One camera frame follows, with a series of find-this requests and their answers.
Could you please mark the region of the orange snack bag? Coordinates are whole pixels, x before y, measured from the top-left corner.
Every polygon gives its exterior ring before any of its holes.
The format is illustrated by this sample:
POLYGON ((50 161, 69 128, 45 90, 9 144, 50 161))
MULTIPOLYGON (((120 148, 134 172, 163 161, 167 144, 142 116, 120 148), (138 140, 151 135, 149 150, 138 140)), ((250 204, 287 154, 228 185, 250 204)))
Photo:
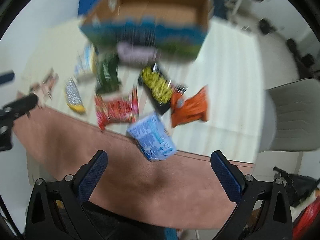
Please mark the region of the orange snack bag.
POLYGON ((207 122, 207 98, 207 86, 203 86, 194 96, 187 99, 182 93, 174 91, 171 97, 171 126, 176 127, 197 120, 207 122))

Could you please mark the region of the black yellow snack bag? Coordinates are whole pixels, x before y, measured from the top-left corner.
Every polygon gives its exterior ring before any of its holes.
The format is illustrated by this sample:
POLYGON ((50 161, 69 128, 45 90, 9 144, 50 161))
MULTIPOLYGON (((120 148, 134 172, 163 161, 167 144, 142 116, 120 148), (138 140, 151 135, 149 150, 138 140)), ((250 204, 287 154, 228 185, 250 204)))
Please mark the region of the black yellow snack bag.
POLYGON ((184 94, 187 90, 186 85, 174 83, 169 79, 157 63, 146 66, 140 71, 138 84, 144 87, 153 107, 160 115, 170 109, 174 92, 184 94))

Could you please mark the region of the yellow silver snack bag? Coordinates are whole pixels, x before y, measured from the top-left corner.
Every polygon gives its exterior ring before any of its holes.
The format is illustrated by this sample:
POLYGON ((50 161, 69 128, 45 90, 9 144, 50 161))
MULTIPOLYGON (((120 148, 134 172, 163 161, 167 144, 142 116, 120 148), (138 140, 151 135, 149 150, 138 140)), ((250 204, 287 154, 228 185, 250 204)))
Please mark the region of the yellow silver snack bag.
POLYGON ((68 79, 65 84, 65 96, 67 106, 72 111, 79 114, 84 114, 86 112, 79 90, 72 78, 68 79))

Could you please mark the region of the dark green snack bag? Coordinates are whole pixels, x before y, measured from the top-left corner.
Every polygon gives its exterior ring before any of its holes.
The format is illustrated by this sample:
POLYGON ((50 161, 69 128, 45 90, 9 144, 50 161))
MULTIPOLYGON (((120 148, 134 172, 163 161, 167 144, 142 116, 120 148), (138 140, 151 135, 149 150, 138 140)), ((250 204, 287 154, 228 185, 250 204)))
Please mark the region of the dark green snack bag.
POLYGON ((109 94, 120 90, 121 81, 118 79, 119 57, 116 53, 106 54, 99 62, 96 78, 96 94, 109 94))

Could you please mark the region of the cream blue tissue pack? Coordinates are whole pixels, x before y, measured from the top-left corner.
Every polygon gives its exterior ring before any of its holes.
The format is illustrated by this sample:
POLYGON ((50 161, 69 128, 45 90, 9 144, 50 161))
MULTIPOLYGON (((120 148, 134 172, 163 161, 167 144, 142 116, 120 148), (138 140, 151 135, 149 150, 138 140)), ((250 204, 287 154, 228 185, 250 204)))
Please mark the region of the cream blue tissue pack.
POLYGON ((79 81, 95 77, 97 64, 97 50, 93 44, 87 43, 82 53, 78 54, 77 64, 74 68, 74 77, 79 81))

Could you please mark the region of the light blue tissue pack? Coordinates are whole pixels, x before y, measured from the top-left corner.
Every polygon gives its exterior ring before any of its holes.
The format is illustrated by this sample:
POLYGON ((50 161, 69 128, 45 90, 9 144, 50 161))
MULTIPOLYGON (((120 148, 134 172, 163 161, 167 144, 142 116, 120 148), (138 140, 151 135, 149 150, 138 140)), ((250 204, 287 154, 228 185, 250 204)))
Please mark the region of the light blue tissue pack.
POLYGON ((177 152, 156 112, 131 124, 127 133, 135 139, 139 150, 148 161, 166 160, 177 152))

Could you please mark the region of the floor barbell black plates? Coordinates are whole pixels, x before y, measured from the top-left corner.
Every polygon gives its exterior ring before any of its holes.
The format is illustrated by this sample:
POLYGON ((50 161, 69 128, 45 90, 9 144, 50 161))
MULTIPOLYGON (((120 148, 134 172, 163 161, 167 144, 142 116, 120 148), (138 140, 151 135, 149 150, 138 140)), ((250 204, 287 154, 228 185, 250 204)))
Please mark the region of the floor barbell black plates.
MULTIPOLYGON (((259 21, 258 28, 264 35, 277 31, 277 29, 266 18, 263 18, 259 21)), ((286 46, 293 55, 293 58, 298 61, 298 63, 302 64, 305 68, 310 69, 315 64, 315 59, 311 54, 306 54, 305 56, 301 55, 297 43, 294 39, 287 39, 286 46)))

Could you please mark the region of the grey plastic chair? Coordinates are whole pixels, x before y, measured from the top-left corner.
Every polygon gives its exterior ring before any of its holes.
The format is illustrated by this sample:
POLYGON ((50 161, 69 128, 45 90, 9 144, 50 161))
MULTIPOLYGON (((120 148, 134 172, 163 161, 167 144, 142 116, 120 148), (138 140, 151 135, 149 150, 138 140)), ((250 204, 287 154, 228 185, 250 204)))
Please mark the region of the grey plastic chair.
POLYGON ((265 90, 259 152, 319 149, 319 81, 298 80, 265 90))

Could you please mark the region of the red snack bag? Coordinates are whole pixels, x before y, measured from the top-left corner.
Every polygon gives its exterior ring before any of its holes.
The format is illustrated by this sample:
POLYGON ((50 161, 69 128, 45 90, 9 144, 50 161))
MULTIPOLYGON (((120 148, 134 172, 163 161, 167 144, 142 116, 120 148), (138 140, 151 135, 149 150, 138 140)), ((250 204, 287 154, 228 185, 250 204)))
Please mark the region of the red snack bag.
POLYGON ((110 124, 135 122, 139 117, 137 87, 134 86, 129 93, 111 99, 96 95, 95 112, 101 130, 110 124))

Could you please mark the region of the striped mat with cat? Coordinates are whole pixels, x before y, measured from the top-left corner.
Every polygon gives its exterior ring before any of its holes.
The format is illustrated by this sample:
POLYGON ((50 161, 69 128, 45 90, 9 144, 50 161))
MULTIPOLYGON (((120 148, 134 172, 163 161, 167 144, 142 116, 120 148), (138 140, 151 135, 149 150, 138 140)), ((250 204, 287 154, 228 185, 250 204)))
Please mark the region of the striped mat with cat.
POLYGON ((161 62, 169 79, 186 85, 185 98, 205 89, 207 120, 172 126, 171 113, 156 113, 140 70, 120 66, 120 93, 138 93, 135 123, 101 127, 95 82, 80 84, 85 114, 66 103, 65 85, 87 38, 72 20, 49 29, 25 66, 18 91, 53 70, 59 76, 43 108, 16 120, 14 133, 27 152, 54 178, 74 174, 98 150, 108 167, 91 202, 119 215, 171 228, 221 227, 234 209, 210 165, 220 150, 244 173, 257 158, 264 110, 264 81, 258 38, 218 19, 193 62, 161 62))

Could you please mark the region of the cardboard box with printed sides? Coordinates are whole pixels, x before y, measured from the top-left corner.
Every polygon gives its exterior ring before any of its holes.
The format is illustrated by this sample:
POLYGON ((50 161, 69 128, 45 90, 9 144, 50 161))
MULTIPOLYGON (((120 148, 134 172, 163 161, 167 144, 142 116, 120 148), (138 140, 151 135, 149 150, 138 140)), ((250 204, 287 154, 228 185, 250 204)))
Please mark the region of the cardboard box with printed sides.
POLYGON ((95 46, 127 42, 194 60, 208 33, 211 8, 209 0, 99 0, 80 30, 95 46))

